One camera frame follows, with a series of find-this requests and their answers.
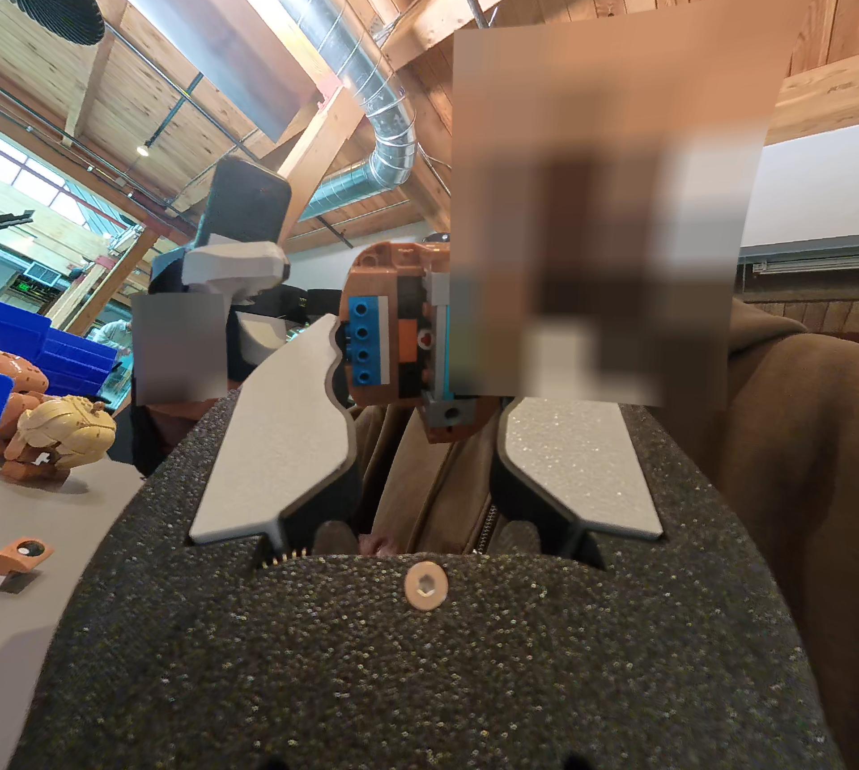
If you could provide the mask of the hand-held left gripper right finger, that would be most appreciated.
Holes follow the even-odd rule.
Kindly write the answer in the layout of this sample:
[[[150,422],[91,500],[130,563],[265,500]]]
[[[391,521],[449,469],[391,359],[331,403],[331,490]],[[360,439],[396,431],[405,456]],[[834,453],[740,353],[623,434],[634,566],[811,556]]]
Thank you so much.
[[[502,411],[498,457],[539,507],[588,532],[657,540],[663,534],[619,406],[515,400]]]

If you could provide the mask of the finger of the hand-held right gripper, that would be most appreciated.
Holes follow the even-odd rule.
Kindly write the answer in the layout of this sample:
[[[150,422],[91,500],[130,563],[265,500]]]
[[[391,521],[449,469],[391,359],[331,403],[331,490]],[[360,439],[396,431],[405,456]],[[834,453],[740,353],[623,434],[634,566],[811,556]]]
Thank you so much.
[[[257,367],[288,340],[287,322],[280,317],[238,317],[242,359]]]

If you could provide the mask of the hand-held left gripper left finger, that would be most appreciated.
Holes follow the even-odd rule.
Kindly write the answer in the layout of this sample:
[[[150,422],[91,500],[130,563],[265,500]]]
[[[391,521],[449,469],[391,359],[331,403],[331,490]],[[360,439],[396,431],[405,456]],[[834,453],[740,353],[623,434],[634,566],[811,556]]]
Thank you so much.
[[[320,317],[242,385],[191,524],[200,545],[265,535],[285,546],[286,518],[347,473],[355,426],[335,397],[339,319]]]

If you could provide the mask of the brown lego head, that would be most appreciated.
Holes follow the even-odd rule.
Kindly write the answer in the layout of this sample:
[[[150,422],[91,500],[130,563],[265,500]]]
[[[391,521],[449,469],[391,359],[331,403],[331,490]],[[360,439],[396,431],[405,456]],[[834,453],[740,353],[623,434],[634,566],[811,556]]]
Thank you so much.
[[[449,239],[366,248],[349,270],[339,311],[352,399],[417,410],[433,444],[471,437],[502,406],[451,386]]]

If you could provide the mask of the brown lego body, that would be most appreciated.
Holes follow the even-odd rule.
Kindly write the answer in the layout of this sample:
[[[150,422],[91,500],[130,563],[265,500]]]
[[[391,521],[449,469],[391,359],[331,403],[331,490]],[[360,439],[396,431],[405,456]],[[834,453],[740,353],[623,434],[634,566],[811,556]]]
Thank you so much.
[[[100,401],[47,394],[46,375],[1,353],[1,474],[12,482],[64,482],[76,467],[104,458],[116,424]]]

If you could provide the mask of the brown lego eye piece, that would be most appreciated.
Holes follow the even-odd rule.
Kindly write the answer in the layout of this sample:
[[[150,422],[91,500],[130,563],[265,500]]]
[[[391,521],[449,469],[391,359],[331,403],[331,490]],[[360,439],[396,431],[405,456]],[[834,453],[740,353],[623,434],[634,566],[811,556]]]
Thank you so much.
[[[22,537],[1,549],[1,576],[26,574],[53,554],[51,545],[34,538]]]

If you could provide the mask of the wooden beam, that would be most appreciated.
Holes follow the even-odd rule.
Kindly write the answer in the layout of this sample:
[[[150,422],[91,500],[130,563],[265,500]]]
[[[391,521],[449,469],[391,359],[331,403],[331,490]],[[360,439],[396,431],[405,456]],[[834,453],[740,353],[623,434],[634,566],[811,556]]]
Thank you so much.
[[[278,169],[278,175],[291,189],[289,207],[277,240],[280,247],[285,248],[311,197],[363,117],[364,112],[353,95],[340,85],[315,114]]]

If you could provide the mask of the person's brown zip jacket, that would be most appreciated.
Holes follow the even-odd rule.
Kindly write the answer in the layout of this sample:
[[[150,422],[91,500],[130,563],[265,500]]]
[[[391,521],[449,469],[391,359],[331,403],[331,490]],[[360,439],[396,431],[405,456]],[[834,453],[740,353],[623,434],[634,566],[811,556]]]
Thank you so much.
[[[858,764],[858,346],[733,303],[727,408],[652,409],[722,494],[789,605],[848,768]],[[487,527],[500,413],[432,444],[417,410],[352,410],[361,534],[469,554]]]

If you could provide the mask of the large silver air duct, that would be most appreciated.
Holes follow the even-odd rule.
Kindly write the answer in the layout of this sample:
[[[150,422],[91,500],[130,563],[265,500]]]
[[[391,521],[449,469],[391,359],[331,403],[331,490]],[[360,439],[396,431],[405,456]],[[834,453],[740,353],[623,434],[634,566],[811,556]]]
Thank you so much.
[[[364,161],[324,179],[300,216],[308,220],[403,185],[417,151],[416,114],[389,61],[347,0],[278,0],[354,96],[374,131]]]

